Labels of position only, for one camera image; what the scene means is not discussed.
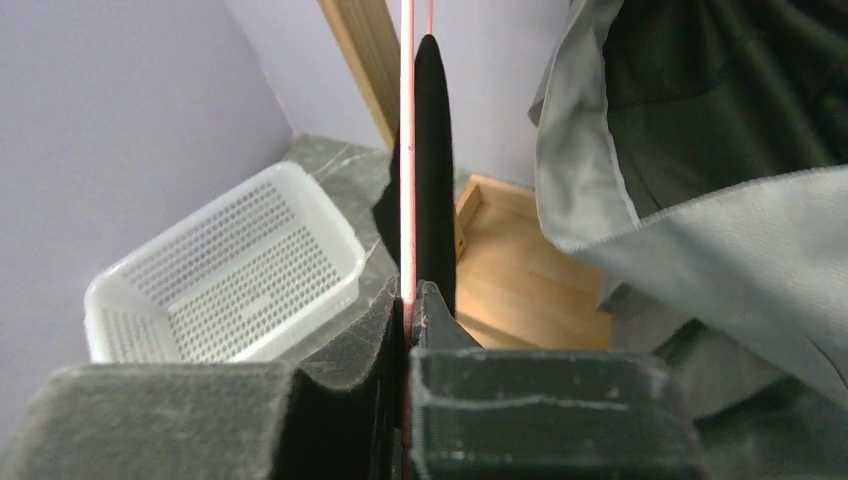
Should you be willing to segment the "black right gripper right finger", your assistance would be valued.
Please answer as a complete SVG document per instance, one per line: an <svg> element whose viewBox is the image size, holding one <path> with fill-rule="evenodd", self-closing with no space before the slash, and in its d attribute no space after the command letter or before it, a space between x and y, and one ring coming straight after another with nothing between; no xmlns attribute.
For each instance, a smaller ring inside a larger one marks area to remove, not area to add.
<svg viewBox="0 0 848 480"><path fill-rule="evenodd" d="M494 350L418 286L407 463L415 479L704 479L668 367L641 354Z"/></svg>

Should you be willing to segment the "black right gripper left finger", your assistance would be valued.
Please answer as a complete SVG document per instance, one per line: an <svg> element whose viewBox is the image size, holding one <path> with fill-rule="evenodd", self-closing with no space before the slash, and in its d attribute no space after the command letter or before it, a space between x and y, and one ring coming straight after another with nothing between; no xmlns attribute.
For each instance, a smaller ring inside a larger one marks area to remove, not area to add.
<svg viewBox="0 0 848 480"><path fill-rule="evenodd" d="M387 479L398 287L302 361L101 364L54 374L5 479Z"/></svg>

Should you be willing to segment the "grey skirt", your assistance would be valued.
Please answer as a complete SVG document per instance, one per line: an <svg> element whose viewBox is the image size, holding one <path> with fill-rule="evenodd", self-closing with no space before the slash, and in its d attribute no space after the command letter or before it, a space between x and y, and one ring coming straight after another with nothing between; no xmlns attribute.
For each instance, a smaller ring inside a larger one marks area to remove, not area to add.
<svg viewBox="0 0 848 480"><path fill-rule="evenodd" d="M542 231L670 368L715 479L847 475L847 5L573 1Z"/></svg>

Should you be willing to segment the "thin pink wire hanger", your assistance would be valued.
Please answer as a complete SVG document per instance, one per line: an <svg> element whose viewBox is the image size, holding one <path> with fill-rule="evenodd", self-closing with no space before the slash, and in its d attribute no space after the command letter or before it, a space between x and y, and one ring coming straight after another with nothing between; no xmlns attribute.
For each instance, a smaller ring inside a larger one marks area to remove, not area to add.
<svg viewBox="0 0 848 480"><path fill-rule="evenodd" d="M400 2L399 214L400 284L403 325L412 342L417 292L416 157L415 157L415 1Z"/></svg>

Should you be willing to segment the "black skirt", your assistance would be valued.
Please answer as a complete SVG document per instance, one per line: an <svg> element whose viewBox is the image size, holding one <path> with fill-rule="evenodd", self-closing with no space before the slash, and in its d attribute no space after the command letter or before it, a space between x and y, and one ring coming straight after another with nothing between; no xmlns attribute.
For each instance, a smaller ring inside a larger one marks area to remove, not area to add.
<svg viewBox="0 0 848 480"><path fill-rule="evenodd" d="M415 58L417 278L436 284L456 313L454 155L449 91L436 38L422 37Z"/></svg>

